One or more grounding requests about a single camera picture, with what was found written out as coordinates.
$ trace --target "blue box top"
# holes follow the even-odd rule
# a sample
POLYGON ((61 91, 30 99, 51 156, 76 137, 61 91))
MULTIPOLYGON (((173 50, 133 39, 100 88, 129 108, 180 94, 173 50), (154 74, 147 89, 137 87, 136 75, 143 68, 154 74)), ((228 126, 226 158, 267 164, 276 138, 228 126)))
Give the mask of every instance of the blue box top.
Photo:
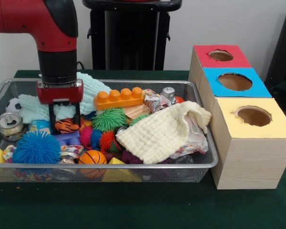
POLYGON ((272 97, 253 68, 204 68, 204 72, 217 97, 272 97))

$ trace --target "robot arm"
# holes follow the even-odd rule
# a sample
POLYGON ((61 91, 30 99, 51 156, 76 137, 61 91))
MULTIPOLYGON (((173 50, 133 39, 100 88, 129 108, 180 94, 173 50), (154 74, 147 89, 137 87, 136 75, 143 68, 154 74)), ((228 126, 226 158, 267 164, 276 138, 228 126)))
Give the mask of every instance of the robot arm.
POLYGON ((79 123, 83 84, 76 78, 78 28, 73 1, 0 0, 0 32, 32 35, 42 73, 37 85, 40 102, 49 104, 52 124, 54 104, 74 104, 79 123))

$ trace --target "soccer ball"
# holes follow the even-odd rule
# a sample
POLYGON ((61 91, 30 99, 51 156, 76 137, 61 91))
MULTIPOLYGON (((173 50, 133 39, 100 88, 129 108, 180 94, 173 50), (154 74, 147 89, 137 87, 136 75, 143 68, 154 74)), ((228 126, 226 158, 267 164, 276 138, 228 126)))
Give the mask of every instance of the soccer ball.
POLYGON ((9 100, 8 104, 6 104, 5 111, 19 114, 19 112, 21 111, 20 99, 13 98, 9 100))

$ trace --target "red box top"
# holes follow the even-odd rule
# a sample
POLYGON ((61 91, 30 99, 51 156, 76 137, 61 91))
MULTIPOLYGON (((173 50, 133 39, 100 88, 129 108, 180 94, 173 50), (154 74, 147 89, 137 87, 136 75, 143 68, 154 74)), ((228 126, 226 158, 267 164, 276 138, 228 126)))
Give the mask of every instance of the red box top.
POLYGON ((237 45, 194 45, 204 68, 251 68, 251 64, 237 45))

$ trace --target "white wall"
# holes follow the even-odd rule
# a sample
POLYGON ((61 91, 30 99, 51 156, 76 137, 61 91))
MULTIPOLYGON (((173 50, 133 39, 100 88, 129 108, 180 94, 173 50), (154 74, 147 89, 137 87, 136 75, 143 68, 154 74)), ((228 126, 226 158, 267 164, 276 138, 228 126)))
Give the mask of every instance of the white wall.
MULTIPOLYGON (((79 23, 78 60, 92 68, 87 39, 90 11, 74 0, 79 23)), ((193 44, 238 44, 265 78, 286 15, 286 0, 183 0, 171 13, 165 69, 188 70, 193 44)), ((18 69, 38 69, 37 50, 26 34, 0 34, 0 82, 18 69)))

